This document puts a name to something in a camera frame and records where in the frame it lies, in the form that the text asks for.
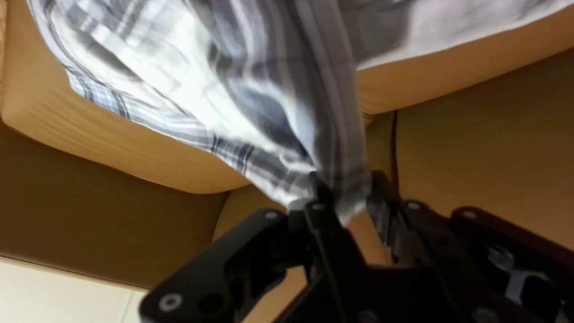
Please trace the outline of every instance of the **plaid shirt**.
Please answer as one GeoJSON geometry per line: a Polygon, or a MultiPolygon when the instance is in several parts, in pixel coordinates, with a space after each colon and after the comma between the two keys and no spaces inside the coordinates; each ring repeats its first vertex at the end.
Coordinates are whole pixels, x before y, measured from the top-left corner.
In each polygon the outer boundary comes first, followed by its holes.
{"type": "Polygon", "coordinates": [[[355,69],[443,51],[568,4],[28,0],[79,96],[211,153],[285,207],[315,194],[315,175],[342,223],[369,194],[355,69]]]}

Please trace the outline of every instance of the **plaid fabric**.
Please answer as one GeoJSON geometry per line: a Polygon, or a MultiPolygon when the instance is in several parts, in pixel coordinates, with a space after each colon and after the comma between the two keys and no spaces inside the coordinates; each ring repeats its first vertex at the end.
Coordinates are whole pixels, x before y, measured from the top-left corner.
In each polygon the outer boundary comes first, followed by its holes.
{"type": "Polygon", "coordinates": [[[315,175],[342,223],[369,193],[355,69],[437,53],[570,4],[28,0],[79,96],[211,153],[285,207],[315,194],[315,175]]]}

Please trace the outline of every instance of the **white surface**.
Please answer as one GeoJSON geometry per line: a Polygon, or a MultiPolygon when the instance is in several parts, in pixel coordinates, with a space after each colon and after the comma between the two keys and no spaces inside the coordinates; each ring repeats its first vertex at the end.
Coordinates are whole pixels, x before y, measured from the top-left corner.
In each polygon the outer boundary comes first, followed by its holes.
{"type": "Polygon", "coordinates": [[[143,293],[0,259],[2,323],[140,323],[143,293]]]}

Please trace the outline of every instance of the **black metal frame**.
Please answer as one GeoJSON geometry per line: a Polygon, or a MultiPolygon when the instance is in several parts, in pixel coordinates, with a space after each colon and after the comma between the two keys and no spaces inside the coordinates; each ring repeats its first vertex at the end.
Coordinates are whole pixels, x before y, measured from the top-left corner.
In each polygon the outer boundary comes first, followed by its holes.
{"type": "Polygon", "coordinates": [[[367,268],[321,191],[289,216],[258,211],[159,288],[149,323],[240,322],[303,266],[306,288],[281,323],[574,323],[574,254],[479,209],[450,220],[402,202],[375,175],[369,216],[393,268],[367,268]]]}

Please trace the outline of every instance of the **black mechanism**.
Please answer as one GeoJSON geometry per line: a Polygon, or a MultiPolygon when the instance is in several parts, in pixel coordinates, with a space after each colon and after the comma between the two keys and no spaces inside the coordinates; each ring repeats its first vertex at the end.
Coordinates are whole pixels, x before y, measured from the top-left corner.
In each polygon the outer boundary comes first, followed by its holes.
{"type": "Polygon", "coordinates": [[[242,322],[289,268],[280,323],[574,323],[574,254],[479,209],[441,218],[373,177],[367,212],[394,266],[369,268],[326,191],[258,211],[140,304],[145,323],[242,322]]]}

